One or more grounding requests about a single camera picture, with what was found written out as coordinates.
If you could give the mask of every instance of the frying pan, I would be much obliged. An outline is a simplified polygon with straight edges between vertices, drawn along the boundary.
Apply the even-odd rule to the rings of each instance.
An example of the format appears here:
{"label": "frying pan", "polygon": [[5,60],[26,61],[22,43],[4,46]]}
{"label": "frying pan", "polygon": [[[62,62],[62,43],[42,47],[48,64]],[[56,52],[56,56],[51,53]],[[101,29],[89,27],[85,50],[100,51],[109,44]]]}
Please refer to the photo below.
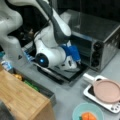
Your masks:
{"label": "frying pan", "polygon": [[96,81],[94,77],[84,74],[84,80],[93,85],[96,98],[104,103],[116,103],[120,101],[120,85],[109,79]]}

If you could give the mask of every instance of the bowl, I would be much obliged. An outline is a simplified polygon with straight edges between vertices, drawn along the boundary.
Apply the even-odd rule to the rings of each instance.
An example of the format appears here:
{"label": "bowl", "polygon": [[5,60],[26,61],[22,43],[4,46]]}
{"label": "bowl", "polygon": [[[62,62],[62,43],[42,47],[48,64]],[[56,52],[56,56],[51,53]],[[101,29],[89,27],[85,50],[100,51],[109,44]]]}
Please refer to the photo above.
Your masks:
{"label": "bowl", "polygon": [[92,113],[97,118],[97,120],[104,120],[102,110],[97,105],[92,103],[82,103],[78,105],[73,111],[72,119],[80,120],[79,118],[85,112]]}

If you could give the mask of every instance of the kitchen counter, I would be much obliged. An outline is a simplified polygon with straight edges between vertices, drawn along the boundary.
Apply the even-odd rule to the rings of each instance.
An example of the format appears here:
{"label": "kitchen counter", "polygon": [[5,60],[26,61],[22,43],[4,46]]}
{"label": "kitchen counter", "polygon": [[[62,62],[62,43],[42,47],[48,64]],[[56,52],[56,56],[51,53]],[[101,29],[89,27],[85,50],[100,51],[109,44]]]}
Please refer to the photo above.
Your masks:
{"label": "kitchen counter", "polygon": [[[88,86],[88,83],[85,82],[82,77],[70,87],[67,84],[59,85],[55,83],[50,78],[39,73],[36,66],[31,64],[26,64],[20,68],[16,66],[16,68],[25,75],[29,76],[31,79],[34,79],[35,82],[43,85],[55,93],[57,100],[57,104],[54,106],[56,120],[72,120],[72,113],[77,105],[85,102],[94,103],[83,95],[83,91]],[[120,51],[102,72],[97,73],[95,71],[88,70],[87,73],[93,76],[100,74],[104,77],[120,82]],[[101,106],[99,107],[103,111],[105,120],[120,119],[120,113],[114,114]]]}

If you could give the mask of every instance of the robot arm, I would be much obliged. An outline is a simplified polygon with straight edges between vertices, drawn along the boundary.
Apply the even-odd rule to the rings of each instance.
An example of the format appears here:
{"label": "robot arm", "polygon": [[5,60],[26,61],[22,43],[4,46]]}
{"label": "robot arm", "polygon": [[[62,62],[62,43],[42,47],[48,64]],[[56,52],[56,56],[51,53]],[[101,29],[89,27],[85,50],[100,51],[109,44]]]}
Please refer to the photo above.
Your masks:
{"label": "robot arm", "polygon": [[63,41],[69,41],[71,30],[69,26],[59,17],[56,11],[51,8],[47,0],[8,0],[16,6],[32,5],[40,10],[46,20],[50,20],[49,26],[44,28],[35,39],[36,60],[41,67],[49,68],[59,66],[60,69],[73,69],[77,67],[76,61],[69,54],[69,46],[59,45]]}

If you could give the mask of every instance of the wooden cutting board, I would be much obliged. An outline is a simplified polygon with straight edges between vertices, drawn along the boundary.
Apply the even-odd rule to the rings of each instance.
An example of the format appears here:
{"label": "wooden cutting board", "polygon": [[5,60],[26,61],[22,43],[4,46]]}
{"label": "wooden cutting board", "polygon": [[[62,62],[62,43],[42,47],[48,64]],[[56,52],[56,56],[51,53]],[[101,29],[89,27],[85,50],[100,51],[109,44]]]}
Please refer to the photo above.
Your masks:
{"label": "wooden cutting board", "polygon": [[0,65],[0,99],[16,120],[55,120],[50,100]]}

